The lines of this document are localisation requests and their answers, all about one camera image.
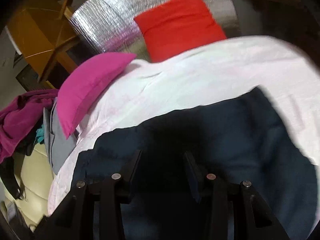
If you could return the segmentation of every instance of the navy blue fabric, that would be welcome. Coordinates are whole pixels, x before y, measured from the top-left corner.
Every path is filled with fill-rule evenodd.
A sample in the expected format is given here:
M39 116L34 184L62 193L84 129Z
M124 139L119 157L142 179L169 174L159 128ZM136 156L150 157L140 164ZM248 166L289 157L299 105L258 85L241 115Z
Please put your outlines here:
M208 106L175 110L136 127L101 135L79 154L78 180L102 181L142 150L138 194L122 205L126 239L201 239L204 215L192 199L182 154L227 181L250 180L292 240L308 237L315 220L314 166L291 142L259 88Z

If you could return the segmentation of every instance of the pillow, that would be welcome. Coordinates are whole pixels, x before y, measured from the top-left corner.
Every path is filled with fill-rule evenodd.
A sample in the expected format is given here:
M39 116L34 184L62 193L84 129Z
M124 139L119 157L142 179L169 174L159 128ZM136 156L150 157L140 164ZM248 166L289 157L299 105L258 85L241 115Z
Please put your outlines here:
M169 0L134 18L152 62L226 39L202 0Z
M119 52L99 54L82 63L65 80L58 92L57 114L67 139L100 93L135 57Z

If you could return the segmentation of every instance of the beige upholstered seat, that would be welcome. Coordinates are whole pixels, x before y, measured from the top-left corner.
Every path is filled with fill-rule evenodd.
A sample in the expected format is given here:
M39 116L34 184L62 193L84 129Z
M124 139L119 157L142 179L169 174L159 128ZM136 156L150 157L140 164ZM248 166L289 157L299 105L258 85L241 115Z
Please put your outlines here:
M36 144L31 156L15 153L13 158L16 179L25 192L22 200L15 200L5 189L5 204L15 201L27 225L34 229L43 215L48 214L48 195L54 174L44 144Z

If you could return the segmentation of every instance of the metallic silver surface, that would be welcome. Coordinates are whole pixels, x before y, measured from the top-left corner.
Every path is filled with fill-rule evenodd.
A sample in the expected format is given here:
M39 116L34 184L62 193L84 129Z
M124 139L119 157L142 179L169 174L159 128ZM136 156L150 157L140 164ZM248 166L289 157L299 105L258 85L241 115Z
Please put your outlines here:
M114 180L120 179L121 178L121 174L120 173L114 173L111 175L111 178Z
M209 174L207 174L207 179L214 180L214 179L216 179L216 175L209 173Z
M76 31L97 53L129 51L148 57L141 31L133 18L168 0L87 0L71 18ZM238 35L232 0L203 0L228 37Z
M78 188L82 188L82 187L84 187L84 185L85 185L85 182L84 181L78 181L77 182L77 184L76 184L76 186L78 187Z
M242 184L243 184L243 186L245 186L245 187L250 187L250 186L251 186L251 182L248 181L248 180L242 181Z

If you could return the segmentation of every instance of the red fabric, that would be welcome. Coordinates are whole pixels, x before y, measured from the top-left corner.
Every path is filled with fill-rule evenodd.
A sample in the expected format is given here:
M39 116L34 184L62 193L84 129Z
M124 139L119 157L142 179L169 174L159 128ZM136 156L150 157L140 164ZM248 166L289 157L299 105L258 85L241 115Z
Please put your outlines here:
M152 62L226 39L202 0L169 0L134 18Z
M18 143L43 117L43 108L51 108L57 96L57 89L30 91L17 96L0 111L0 163L13 154Z

